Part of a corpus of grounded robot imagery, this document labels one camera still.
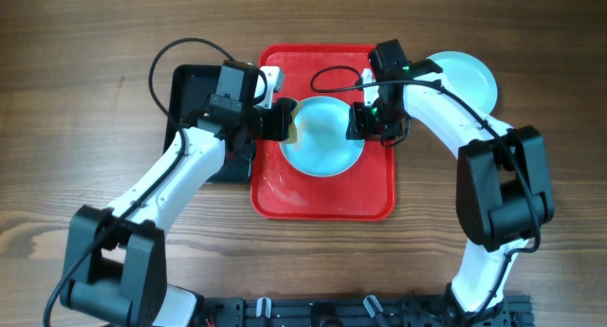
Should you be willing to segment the light blue plate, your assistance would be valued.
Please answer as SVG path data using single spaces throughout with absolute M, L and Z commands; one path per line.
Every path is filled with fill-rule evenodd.
M 296 140 L 280 143 L 286 161 L 300 173 L 331 177 L 349 170 L 360 158 L 365 141 L 347 139 L 350 106 L 317 96 L 302 100 L 294 118 Z
M 442 51 L 429 56 L 447 75 L 455 89 L 485 113 L 498 100 L 498 85 L 489 68 L 477 58 L 460 51 Z

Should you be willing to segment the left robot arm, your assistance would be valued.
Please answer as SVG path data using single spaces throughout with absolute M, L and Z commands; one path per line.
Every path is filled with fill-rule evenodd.
M 81 207 L 68 230 L 63 276 L 49 298 L 113 326 L 194 326 L 203 300 L 167 281 L 166 235 L 195 193 L 220 171 L 229 152 L 255 139 L 284 141 L 297 102 L 271 107 L 217 95 L 177 125 L 154 166 L 104 209 Z

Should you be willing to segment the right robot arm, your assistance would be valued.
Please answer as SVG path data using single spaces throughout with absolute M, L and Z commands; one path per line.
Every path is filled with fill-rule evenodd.
M 354 87 L 365 102 L 352 110 L 348 138 L 387 141 L 393 124 L 414 118 L 456 157 L 455 211 L 468 240 L 448 306 L 462 320 L 492 315 L 515 260 L 540 248 L 541 227 L 554 216 L 543 137 L 493 118 L 443 74 Z

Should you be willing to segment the light blue plate top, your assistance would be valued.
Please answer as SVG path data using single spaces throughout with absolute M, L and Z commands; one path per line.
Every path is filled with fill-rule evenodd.
M 360 158 L 365 141 L 347 139 L 350 106 L 317 96 L 302 100 L 294 118 L 296 140 L 280 143 L 286 161 L 300 173 L 331 177 L 349 170 Z

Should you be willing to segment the green yellow sponge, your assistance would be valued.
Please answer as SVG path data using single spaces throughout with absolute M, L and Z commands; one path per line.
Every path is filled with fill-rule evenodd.
M 297 142 L 297 139 L 298 139 L 295 118 L 299 114 L 301 103 L 294 99 L 290 99 L 290 103 L 291 103 L 291 110 L 290 110 L 289 114 L 290 114 L 291 122 L 289 123 L 288 129 L 287 129 L 288 137 L 286 140 L 283 141 L 283 143 L 286 145 L 294 144 Z

